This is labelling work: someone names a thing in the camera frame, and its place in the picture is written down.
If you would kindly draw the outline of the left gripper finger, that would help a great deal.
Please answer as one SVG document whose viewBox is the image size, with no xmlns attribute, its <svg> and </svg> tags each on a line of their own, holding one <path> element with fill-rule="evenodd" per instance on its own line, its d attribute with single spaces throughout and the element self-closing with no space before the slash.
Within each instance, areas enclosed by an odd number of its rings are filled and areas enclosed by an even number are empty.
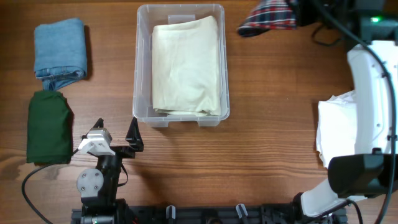
<svg viewBox="0 0 398 224">
<path fill-rule="evenodd" d="M 129 143 L 129 147 L 133 148 L 135 151 L 142 152 L 144 150 L 144 143 L 139 132 L 139 126 L 136 117 L 133 117 L 130 123 L 125 140 Z"/>
<path fill-rule="evenodd" d="M 94 124 L 93 128 L 103 128 L 104 127 L 104 120 L 102 118 L 99 118 L 97 122 Z M 86 139 L 87 135 L 82 135 L 82 139 Z"/>
</svg>

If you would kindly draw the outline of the plaid flannel shirt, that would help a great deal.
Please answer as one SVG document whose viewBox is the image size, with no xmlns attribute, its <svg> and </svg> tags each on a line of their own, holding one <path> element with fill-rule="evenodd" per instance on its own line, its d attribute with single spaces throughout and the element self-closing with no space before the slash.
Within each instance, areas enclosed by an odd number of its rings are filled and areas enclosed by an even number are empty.
<svg viewBox="0 0 398 224">
<path fill-rule="evenodd" d="M 241 37 L 254 37 L 270 30 L 294 30 L 297 27 L 296 0 L 262 0 L 238 27 Z"/>
</svg>

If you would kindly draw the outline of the cream cloth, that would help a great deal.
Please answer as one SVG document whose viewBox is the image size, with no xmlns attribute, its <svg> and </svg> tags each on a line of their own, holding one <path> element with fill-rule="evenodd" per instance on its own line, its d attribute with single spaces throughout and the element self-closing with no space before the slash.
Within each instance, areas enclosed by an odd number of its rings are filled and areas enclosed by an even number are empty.
<svg viewBox="0 0 398 224">
<path fill-rule="evenodd" d="M 158 113 L 219 116 L 220 43 L 214 17 L 152 33 L 152 104 Z"/>
</svg>

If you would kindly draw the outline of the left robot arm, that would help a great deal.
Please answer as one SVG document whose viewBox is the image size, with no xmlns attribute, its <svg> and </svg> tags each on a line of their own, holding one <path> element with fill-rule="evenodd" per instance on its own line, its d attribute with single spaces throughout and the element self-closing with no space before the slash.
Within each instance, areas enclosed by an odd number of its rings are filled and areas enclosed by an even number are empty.
<svg viewBox="0 0 398 224">
<path fill-rule="evenodd" d="M 120 173 L 126 170 L 123 159 L 133 159 L 135 153 L 144 150 L 137 118 L 132 119 L 125 140 L 128 142 L 127 146 L 112 146 L 112 137 L 101 118 L 81 137 L 78 150 L 83 154 L 95 156 L 98 161 L 95 168 L 84 170 L 77 178 L 76 186 L 82 208 L 72 211 L 72 223 L 139 222 L 126 201 L 116 198 L 118 187 L 125 185 L 119 183 Z"/>
</svg>

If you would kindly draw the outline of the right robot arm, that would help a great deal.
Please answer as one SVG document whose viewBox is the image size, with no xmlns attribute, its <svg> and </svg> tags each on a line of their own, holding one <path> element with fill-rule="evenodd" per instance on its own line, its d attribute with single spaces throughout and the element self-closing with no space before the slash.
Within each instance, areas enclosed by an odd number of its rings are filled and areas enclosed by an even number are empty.
<svg viewBox="0 0 398 224">
<path fill-rule="evenodd" d="M 384 1 L 297 1 L 301 23 L 320 20 L 345 39 L 357 96 L 354 153 L 333 158 L 328 177 L 292 202 L 292 221 L 311 223 L 384 196 L 376 222 L 382 222 L 397 190 L 397 11 Z"/>
</svg>

